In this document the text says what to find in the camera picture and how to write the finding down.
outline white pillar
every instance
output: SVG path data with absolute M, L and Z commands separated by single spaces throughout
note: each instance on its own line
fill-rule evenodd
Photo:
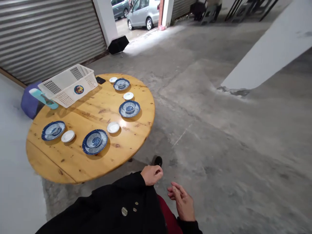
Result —
M 223 81 L 253 89 L 312 47 L 312 0 L 294 0 Z
M 97 16 L 104 34 L 107 46 L 111 40 L 118 37 L 113 8 L 110 0 L 93 0 Z
M 170 26 L 174 0 L 164 0 L 162 26 Z

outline street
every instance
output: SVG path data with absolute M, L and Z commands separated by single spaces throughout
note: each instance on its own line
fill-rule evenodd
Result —
M 143 33 L 147 32 L 147 29 L 145 27 L 141 28 L 134 28 L 132 31 L 128 28 L 127 19 L 123 18 L 116 21 L 116 27 L 118 36 L 125 35 L 127 39 L 130 41 L 133 38 L 136 38 Z

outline blue and white plate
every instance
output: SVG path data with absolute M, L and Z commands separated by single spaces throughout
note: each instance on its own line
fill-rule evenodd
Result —
M 60 128 L 58 131 L 56 131 L 54 134 L 47 135 L 50 132 L 53 132 L 55 128 L 58 128 L 58 125 Z M 60 135 L 62 135 L 64 130 L 65 130 L 65 123 L 63 121 L 51 122 L 43 128 L 41 138 L 44 141 L 54 140 L 54 139 L 58 138 Z
M 100 145 L 97 145 L 96 147 L 89 148 L 88 145 L 96 143 L 97 141 L 96 139 L 97 136 L 94 137 L 95 133 L 99 133 L 102 136 L 102 142 Z M 86 135 L 86 137 L 84 138 L 84 141 L 82 142 L 82 149 L 88 155 L 97 154 L 105 148 L 107 141 L 108 141 L 108 137 L 107 137 L 106 132 L 102 129 L 96 129 L 96 130 L 89 132 Z
M 124 105 L 127 105 L 127 103 L 134 103 L 136 106 L 134 107 L 134 112 L 132 114 L 127 114 L 126 111 L 124 110 Z M 136 116 L 141 110 L 140 104 L 138 104 L 136 101 L 128 100 L 125 101 L 121 106 L 119 107 L 119 114 L 121 114 L 122 117 L 125 118 L 132 118 Z
M 126 81 L 126 84 L 125 84 L 125 87 L 124 87 L 124 88 L 119 88 L 119 87 L 117 86 L 116 83 L 117 83 L 119 80 L 124 80 L 124 81 Z M 129 82 L 128 80 L 126 80 L 126 79 L 124 79 L 124 78 L 120 78 L 120 79 L 118 79 L 118 80 L 115 81 L 115 83 L 114 83 L 114 88 L 115 88 L 117 91 L 123 91 L 123 90 L 125 90 L 126 88 L 128 88 L 129 85 L 130 85 L 130 82 Z

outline metal shutter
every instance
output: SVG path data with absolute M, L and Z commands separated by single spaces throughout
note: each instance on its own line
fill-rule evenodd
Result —
M 0 67 L 27 85 L 106 47 L 92 0 L 0 1 Z
M 190 6 L 195 2 L 196 0 L 175 0 L 173 3 L 171 20 L 176 20 L 189 13 Z

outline hand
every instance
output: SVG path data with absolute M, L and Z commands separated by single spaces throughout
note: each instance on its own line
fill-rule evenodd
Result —
M 160 166 L 146 166 L 141 175 L 145 181 L 146 186 L 152 186 L 157 183 L 163 176 L 163 170 Z
M 187 194 L 184 188 L 176 182 L 171 182 L 172 187 L 168 188 L 168 197 L 176 201 L 176 209 L 182 221 L 196 221 L 193 206 L 193 198 Z

